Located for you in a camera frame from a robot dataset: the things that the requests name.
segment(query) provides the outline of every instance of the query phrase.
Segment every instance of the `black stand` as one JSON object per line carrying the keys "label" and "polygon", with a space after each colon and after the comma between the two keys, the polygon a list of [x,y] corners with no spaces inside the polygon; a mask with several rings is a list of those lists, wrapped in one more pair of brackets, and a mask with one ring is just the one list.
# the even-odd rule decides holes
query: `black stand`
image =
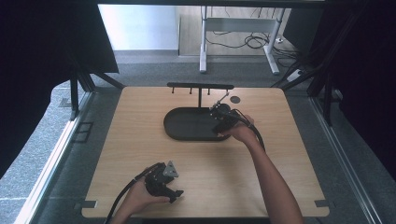
{"label": "black stand", "polygon": [[227,91],[232,90],[233,85],[170,82],[167,86],[173,88],[172,93],[175,92],[175,88],[199,90],[198,107],[178,107],[166,114],[163,126],[171,138],[181,141],[222,141],[230,137],[230,135],[218,136],[213,132],[219,121],[210,116],[209,107],[201,107],[201,104],[202,89],[208,89],[209,95],[210,89]]}

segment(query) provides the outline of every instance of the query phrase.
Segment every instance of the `black tray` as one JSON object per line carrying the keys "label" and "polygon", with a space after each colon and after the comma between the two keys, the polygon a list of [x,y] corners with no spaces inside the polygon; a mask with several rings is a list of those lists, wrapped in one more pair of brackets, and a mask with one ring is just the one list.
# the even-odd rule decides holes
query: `black tray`
{"label": "black tray", "polygon": [[178,107],[169,111],[163,119],[166,133],[182,141],[222,141],[230,137],[218,137],[212,129],[219,123],[210,117],[208,107]]}

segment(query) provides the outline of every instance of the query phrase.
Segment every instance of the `wall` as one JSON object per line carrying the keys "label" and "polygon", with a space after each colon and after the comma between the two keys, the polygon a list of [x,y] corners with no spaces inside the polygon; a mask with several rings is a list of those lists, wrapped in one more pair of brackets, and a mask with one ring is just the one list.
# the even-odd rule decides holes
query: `wall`
{"label": "wall", "polygon": [[173,6],[99,5],[113,50],[178,49]]}

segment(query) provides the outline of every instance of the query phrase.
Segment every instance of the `black bracket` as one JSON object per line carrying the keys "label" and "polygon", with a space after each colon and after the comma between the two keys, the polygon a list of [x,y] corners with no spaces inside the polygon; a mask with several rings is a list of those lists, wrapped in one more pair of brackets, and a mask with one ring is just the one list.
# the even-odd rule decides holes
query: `black bracket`
{"label": "black bracket", "polygon": [[185,83],[185,82],[168,82],[168,87],[172,88],[172,93],[175,92],[175,88],[193,88],[198,89],[198,107],[201,107],[202,104],[202,89],[207,89],[207,94],[210,95],[210,89],[215,90],[232,90],[233,85],[225,85],[225,84],[205,84],[205,83]]}

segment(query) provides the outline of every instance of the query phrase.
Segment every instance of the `forearm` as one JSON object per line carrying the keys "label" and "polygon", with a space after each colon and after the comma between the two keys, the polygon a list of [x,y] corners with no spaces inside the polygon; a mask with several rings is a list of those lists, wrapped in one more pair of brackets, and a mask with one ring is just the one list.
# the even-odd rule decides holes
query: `forearm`
{"label": "forearm", "polygon": [[272,223],[303,223],[303,217],[289,186],[268,158],[260,143],[246,141],[262,190],[262,197]]}

